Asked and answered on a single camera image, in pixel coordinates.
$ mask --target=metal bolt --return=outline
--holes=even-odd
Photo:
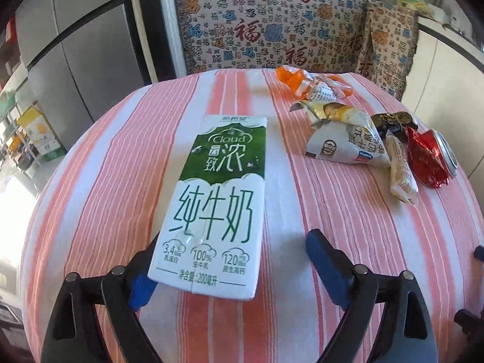
[[[368,273],[368,268],[365,265],[359,264],[355,266],[355,271],[358,274],[367,274]]]
[[[126,268],[122,265],[115,266],[113,270],[111,270],[111,273],[113,273],[115,276],[120,276],[124,273]]]
[[[406,280],[413,280],[415,278],[415,276],[413,275],[413,273],[410,270],[404,270],[403,273],[402,273],[402,276]]]
[[[72,272],[72,273],[67,274],[67,275],[65,276],[65,280],[66,280],[68,283],[71,283],[72,281],[77,280],[77,273]]]

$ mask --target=black candy wrapper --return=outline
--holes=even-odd
[[[411,127],[415,130],[419,127],[409,112],[378,113],[371,116],[371,120],[377,127],[378,134],[382,140],[385,139],[387,132],[390,131],[401,142],[406,143],[407,135],[404,127]]]

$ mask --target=cardboard box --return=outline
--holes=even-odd
[[[249,300],[262,244],[265,117],[207,116],[161,227],[148,277]]]
[[[17,122],[25,129],[44,160],[51,161],[66,154],[47,119],[35,107],[29,107]]]

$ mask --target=pink striped tablecloth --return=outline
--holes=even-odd
[[[404,110],[356,74],[341,77],[345,102],[368,113]],[[303,112],[272,70],[219,70],[141,88],[97,121],[69,151],[32,216],[22,261],[24,319],[32,352],[42,342],[64,276],[106,274],[159,231],[200,123],[208,114],[267,116],[266,201],[257,294],[237,302],[159,284],[139,318],[165,363],[315,362],[342,310],[332,304],[304,249],[312,228],[353,263],[381,274],[413,271],[427,302],[442,362],[464,335],[453,315],[484,303],[472,252],[484,223],[464,174],[439,190],[419,185],[417,208],[389,192],[389,172],[303,156],[311,136]],[[365,361],[382,307],[362,343]],[[122,361],[106,313],[100,322],[113,361]]]

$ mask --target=blue gripper pad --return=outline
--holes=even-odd
[[[156,288],[157,283],[150,280],[146,275],[139,274],[131,285],[131,294],[128,305],[133,312],[148,304]]]
[[[307,234],[306,252],[331,301],[346,311],[350,305],[350,291],[354,282],[351,261],[342,251],[335,250],[319,229],[313,229]]]

